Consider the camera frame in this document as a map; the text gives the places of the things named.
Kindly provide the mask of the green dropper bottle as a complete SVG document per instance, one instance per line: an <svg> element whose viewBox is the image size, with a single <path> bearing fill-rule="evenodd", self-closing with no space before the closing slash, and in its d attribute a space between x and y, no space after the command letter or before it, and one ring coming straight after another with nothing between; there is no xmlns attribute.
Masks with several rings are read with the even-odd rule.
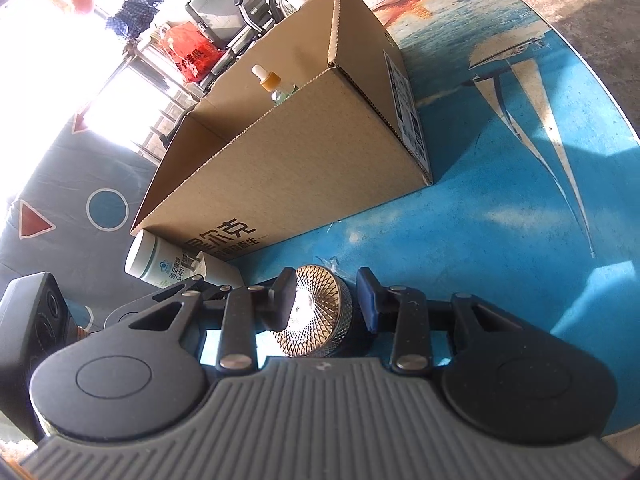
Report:
<svg viewBox="0 0 640 480"><path fill-rule="evenodd" d="M278 74L271 70L266 70L261 65L255 64L252 67L252 73L259 80L260 86L269 93L271 101L276 105L286 101L298 90L296 84L289 84L283 81Z"/></svg>

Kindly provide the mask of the white supplement bottle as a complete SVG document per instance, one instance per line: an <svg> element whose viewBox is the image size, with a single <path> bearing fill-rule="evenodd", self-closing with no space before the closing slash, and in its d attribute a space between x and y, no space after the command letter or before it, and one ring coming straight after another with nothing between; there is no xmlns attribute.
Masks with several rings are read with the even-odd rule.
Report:
<svg viewBox="0 0 640 480"><path fill-rule="evenodd" d="M132 242L125 271L158 288L190 278L198 266L198 258L148 231L140 231Z"/></svg>

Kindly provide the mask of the wheelchair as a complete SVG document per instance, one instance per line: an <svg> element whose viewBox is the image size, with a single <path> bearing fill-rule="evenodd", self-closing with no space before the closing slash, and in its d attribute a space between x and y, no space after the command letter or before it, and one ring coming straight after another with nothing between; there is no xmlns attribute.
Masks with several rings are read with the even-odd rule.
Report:
<svg viewBox="0 0 640 480"><path fill-rule="evenodd" d="M221 52L204 82L212 84L257 40L295 11L288 0L189 0L186 13Z"/></svg>

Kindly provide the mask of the red plastic bag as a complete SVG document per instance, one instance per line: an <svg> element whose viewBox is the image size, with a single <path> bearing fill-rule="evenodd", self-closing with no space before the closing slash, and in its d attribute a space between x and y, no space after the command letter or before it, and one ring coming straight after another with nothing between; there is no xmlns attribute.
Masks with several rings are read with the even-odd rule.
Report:
<svg viewBox="0 0 640 480"><path fill-rule="evenodd" d="M160 47L186 82L202 81L224 54L192 22L166 29Z"/></svg>

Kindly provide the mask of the rose gold lid jar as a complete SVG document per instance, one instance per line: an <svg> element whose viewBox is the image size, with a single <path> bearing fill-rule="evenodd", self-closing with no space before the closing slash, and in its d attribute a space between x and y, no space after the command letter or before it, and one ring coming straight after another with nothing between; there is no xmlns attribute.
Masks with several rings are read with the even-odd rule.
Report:
<svg viewBox="0 0 640 480"><path fill-rule="evenodd" d="M292 358L362 356L374 339L346 282L314 264L296 270L288 326L273 337L283 354Z"/></svg>

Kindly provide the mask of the brown cardboard box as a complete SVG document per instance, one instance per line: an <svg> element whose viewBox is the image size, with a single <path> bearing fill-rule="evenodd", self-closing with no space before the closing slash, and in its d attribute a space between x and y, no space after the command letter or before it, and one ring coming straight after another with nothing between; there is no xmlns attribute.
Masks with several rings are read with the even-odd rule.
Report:
<svg viewBox="0 0 640 480"><path fill-rule="evenodd" d="M255 64L298 90L274 104ZM308 0L186 115L132 227L229 260L432 181L393 38L362 0Z"/></svg>

